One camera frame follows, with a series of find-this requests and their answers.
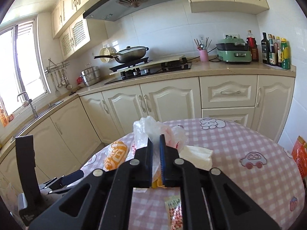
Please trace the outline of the pink checkered tablecloth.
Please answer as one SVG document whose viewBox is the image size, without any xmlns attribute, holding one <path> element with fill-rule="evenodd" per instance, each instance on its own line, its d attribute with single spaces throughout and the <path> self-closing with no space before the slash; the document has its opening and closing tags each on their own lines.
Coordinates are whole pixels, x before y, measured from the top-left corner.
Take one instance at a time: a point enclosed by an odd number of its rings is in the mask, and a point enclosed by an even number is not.
<svg viewBox="0 0 307 230">
<path fill-rule="evenodd" d="M 288 229 L 306 216 L 305 189 L 301 174 L 290 153 L 283 147 L 245 126 L 225 122 L 225 127 L 205 128 L 207 118 L 164 122 L 170 127 L 182 126 L 186 144 L 213 150 L 213 167 L 221 169 L 237 186 L 252 198 L 282 229 Z M 94 154 L 81 168 L 87 176 L 104 167 L 108 151 L 105 147 Z M 266 159 L 262 167 L 247 168 L 241 160 L 252 152 Z M 154 188 L 133 192 L 129 229 L 169 229 L 165 208 L 166 197 L 179 195 L 178 188 Z"/>
</svg>

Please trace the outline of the cream cabinets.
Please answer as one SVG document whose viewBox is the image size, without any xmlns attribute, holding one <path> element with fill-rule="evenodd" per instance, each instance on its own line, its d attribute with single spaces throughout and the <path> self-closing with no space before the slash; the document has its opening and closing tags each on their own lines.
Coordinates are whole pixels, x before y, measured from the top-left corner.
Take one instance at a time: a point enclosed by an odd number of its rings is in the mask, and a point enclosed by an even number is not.
<svg viewBox="0 0 307 230">
<path fill-rule="evenodd" d="M 59 0 L 51 13 L 53 38 L 60 40 L 64 60 L 91 40 L 83 13 L 99 0 Z M 269 9 L 267 0 L 188 0 L 192 13 L 231 11 L 257 15 Z"/>
<path fill-rule="evenodd" d="M 236 122 L 273 141 L 285 126 L 295 79 L 277 75 L 180 78 L 74 96 L 26 133 L 34 137 L 39 182 L 78 170 L 105 143 L 147 116 L 159 122 L 205 118 Z"/>
</svg>

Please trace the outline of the cream lower cabinets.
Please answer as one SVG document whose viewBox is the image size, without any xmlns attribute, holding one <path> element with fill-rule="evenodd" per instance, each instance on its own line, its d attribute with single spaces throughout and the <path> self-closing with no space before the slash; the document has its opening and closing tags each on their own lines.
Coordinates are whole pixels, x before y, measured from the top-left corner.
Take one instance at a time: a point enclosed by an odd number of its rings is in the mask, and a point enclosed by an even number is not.
<svg viewBox="0 0 307 230">
<path fill-rule="evenodd" d="M 78 170 L 105 143 L 147 116 L 159 122 L 205 118 L 236 122 L 273 141 L 285 126 L 295 79 L 277 75 L 180 78 L 74 96 L 26 133 L 34 137 L 39 182 Z"/>
</svg>

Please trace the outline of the kitchen faucet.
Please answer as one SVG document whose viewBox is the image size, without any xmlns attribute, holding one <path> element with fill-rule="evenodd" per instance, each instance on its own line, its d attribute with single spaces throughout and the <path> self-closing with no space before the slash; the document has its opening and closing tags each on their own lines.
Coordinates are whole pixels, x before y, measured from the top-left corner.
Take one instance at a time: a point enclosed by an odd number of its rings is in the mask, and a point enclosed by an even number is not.
<svg viewBox="0 0 307 230">
<path fill-rule="evenodd" d="M 17 95 L 17 101 L 19 101 L 19 98 L 22 97 L 22 96 L 24 96 L 24 102 L 23 102 L 22 106 L 24 108 L 26 108 L 27 106 L 30 106 L 30 108 L 32 110 L 33 117 L 35 119 L 37 119 L 38 118 L 38 114 L 36 112 L 36 108 L 33 106 L 32 99 L 29 98 L 29 96 L 28 96 L 26 91 L 23 91 L 23 92 L 21 92 L 21 93 L 19 93 Z"/>
</svg>

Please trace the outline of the white tissue paper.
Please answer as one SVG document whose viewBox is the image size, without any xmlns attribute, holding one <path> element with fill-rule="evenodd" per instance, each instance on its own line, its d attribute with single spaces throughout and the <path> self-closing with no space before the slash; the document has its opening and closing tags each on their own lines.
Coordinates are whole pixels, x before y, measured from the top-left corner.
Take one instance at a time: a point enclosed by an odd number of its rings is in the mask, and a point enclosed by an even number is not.
<svg viewBox="0 0 307 230">
<path fill-rule="evenodd" d="M 196 168 L 209 171 L 212 168 L 213 150 L 197 146 L 185 146 L 179 153 L 180 158 L 189 161 Z"/>
</svg>

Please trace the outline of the dark sauce bottle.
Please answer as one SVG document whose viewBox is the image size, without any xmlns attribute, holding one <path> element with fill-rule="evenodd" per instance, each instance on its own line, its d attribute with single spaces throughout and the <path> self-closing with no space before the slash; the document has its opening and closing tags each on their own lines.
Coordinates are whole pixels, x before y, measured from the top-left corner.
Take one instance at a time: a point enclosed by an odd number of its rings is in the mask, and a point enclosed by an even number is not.
<svg viewBox="0 0 307 230">
<path fill-rule="evenodd" d="M 267 35 L 265 32 L 262 33 L 263 39 L 261 40 L 261 47 L 262 47 L 262 61 L 264 64 L 270 63 L 270 56 L 269 56 L 269 41 L 267 39 Z"/>
</svg>

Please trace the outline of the red white sachet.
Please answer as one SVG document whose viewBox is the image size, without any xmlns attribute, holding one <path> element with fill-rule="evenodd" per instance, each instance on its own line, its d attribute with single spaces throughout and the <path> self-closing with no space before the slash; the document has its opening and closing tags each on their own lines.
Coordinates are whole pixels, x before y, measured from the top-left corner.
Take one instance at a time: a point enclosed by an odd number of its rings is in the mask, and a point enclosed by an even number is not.
<svg viewBox="0 0 307 230">
<path fill-rule="evenodd" d="M 165 197 L 164 204 L 168 216 L 169 229 L 182 230 L 183 216 L 180 195 Z"/>
</svg>

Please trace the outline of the large clear plastic bag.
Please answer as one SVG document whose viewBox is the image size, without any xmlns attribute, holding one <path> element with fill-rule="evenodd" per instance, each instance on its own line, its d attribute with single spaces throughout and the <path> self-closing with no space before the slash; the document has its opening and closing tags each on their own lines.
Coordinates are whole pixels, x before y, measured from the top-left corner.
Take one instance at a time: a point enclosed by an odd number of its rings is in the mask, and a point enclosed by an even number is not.
<svg viewBox="0 0 307 230">
<path fill-rule="evenodd" d="M 153 144 L 153 182 L 161 174 L 160 169 L 160 136 L 164 135 L 167 146 L 181 151 L 187 142 L 186 130 L 181 125 L 170 127 L 156 121 L 153 117 L 142 117 L 133 123 L 133 142 L 130 146 L 127 160 L 134 158 L 137 149 L 146 147 L 148 141 Z"/>
</svg>

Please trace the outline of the green yellow bottle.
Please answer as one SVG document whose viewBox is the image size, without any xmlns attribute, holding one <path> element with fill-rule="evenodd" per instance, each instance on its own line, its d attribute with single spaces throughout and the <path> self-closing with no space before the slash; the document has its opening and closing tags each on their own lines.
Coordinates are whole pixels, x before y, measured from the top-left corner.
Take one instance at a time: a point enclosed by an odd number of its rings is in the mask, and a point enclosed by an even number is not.
<svg viewBox="0 0 307 230">
<path fill-rule="evenodd" d="M 290 70 L 289 47 L 285 38 L 281 39 L 281 67 Z"/>
</svg>

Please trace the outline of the red liquid bottle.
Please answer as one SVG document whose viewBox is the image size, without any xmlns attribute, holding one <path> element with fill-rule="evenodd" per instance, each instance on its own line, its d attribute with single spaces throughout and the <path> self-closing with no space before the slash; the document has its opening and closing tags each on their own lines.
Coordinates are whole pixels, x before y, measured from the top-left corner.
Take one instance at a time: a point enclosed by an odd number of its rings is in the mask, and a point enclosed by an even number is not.
<svg viewBox="0 0 307 230">
<path fill-rule="evenodd" d="M 259 61 L 259 52 L 258 52 L 257 42 L 256 42 L 256 38 L 252 34 L 251 30 L 248 30 L 248 34 L 247 34 L 246 39 L 247 39 L 246 41 L 247 41 L 247 44 L 248 44 L 248 47 L 249 47 L 249 51 L 251 52 L 252 61 L 258 62 Z"/>
</svg>

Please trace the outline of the gas stove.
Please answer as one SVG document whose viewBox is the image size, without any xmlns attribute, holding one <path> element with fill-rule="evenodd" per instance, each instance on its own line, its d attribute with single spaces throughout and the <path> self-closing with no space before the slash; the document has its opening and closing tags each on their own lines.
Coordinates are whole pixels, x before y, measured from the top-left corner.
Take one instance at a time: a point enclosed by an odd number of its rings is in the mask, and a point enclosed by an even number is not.
<svg viewBox="0 0 307 230">
<path fill-rule="evenodd" d="M 149 63 L 142 64 L 118 71 L 117 73 L 119 74 L 119 76 L 107 81 L 105 85 L 117 83 L 120 81 L 127 81 L 135 78 L 145 77 L 149 75 L 190 70 L 191 65 L 192 63 L 188 61 L 185 57 L 178 60 L 167 61 L 151 65 L 149 65 Z"/>
</svg>

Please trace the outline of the hanging utensil rack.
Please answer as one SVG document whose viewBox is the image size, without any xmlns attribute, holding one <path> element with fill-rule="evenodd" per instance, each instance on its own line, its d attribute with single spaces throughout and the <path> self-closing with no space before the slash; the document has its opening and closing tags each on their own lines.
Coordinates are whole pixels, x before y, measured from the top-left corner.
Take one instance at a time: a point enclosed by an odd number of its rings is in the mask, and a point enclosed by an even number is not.
<svg viewBox="0 0 307 230">
<path fill-rule="evenodd" d="M 72 90 L 72 84 L 69 81 L 68 74 L 66 72 L 67 67 L 69 66 L 68 61 L 62 61 L 55 63 L 48 59 L 48 66 L 44 68 L 44 73 L 51 78 L 51 83 L 55 89 L 55 96 L 59 97 L 61 95 L 60 89 L 63 88 L 67 91 Z"/>
</svg>

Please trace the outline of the white orange plastic bag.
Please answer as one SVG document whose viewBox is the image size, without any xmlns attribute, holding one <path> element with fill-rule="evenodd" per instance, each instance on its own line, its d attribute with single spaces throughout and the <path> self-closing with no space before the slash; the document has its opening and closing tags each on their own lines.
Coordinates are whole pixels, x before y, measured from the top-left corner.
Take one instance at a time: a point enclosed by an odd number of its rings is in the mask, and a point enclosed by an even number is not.
<svg viewBox="0 0 307 230">
<path fill-rule="evenodd" d="M 117 140 L 111 143 L 104 160 L 104 171 L 117 169 L 126 160 L 128 152 L 129 148 L 124 142 Z"/>
</svg>

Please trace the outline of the pink utensil cup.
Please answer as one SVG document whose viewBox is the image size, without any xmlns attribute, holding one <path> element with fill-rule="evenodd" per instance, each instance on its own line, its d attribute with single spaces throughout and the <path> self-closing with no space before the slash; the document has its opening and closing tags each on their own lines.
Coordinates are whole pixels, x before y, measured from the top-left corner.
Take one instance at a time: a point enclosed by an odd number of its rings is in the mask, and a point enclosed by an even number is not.
<svg viewBox="0 0 307 230">
<path fill-rule="evenodd" d="M 201 62 L 208 62 L 209 61 L 209 55 L 207 49 L 199 50 L 199 58 Z"/>
</svg>

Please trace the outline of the steel stock pot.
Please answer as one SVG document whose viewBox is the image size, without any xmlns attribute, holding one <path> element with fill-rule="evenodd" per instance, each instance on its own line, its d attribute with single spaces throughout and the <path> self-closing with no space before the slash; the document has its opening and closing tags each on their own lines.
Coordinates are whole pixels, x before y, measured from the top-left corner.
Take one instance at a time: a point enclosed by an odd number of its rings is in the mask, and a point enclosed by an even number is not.
<svg viewBox="0 0 307 230">
<path fill-rule="evenodd" d="M 81 72 L 81 78 L 86 87 L 95 85 L 101 81 L 100 69 L 97 66 L 93 66 L 91 63 L 87 64 L 86 69 Z"/>
</svg>

